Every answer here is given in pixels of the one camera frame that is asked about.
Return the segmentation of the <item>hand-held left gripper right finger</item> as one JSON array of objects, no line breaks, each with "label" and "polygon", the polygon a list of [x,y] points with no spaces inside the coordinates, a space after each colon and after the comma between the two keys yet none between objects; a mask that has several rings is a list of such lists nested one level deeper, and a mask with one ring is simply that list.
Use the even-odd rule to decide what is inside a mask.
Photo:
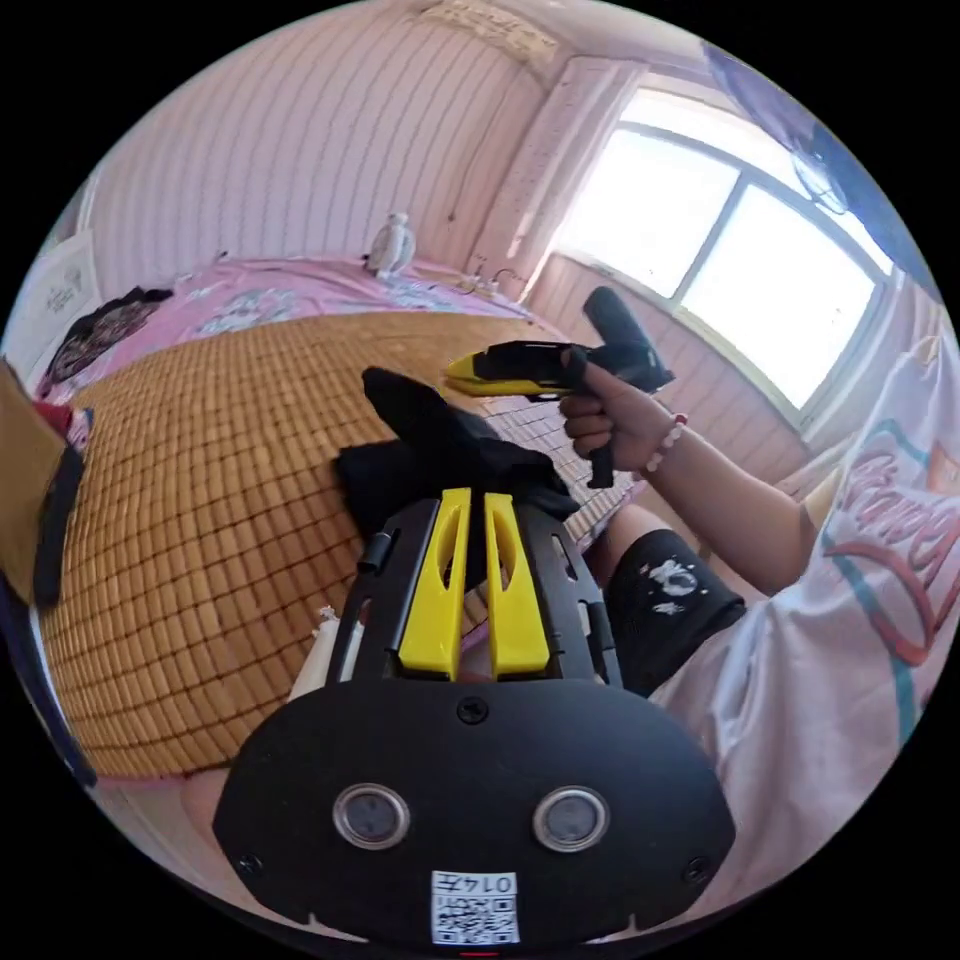
[{"label": "hand-held left gripper right finger", "polygon": [[484,496],[488,635],[495,679],[546,670],[550,650],[512,497]]}]

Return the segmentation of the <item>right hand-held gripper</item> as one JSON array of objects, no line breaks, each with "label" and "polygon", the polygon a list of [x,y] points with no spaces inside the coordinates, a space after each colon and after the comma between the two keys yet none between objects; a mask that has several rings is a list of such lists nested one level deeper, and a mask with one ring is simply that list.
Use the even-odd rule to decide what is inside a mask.
[{"label": "right hand-held gripper", "polygon": [[[446,368],[448,388],[472,398],[524,397],[559,399],[581,391],[583,370],[592,363],[653,397],[668,379],[656,352],[638,340],[599,347],[546,342],[509,342],[491,346],[451,362]],[[648,467],[657,470],[665,450],[675,441],[672,432]],[[608,449],[597,450],[587,460],[593,486],[609,487],[614,471]]]}]

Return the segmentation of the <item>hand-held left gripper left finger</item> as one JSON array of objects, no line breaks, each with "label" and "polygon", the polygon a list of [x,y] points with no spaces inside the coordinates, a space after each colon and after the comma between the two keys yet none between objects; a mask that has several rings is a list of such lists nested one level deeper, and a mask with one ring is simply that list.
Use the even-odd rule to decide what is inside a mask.
[{"label": "hand-held left gripper left finger", "polygon": [[399,646],[404,671],[453,681],[462,642],[471,492],[443,492]]}]

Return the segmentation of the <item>person's right hand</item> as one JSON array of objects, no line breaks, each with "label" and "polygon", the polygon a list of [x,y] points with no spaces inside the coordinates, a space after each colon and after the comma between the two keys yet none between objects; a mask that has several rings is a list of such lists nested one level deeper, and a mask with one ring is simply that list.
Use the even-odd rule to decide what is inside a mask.
[{"label": "person's right hand", "polygon": [[581,391],[566,396],[559,412],[578,456],[588,460],[608,449],[621,472],[645,470],[677,428],[655,398],[592,363],[583,370]]}]

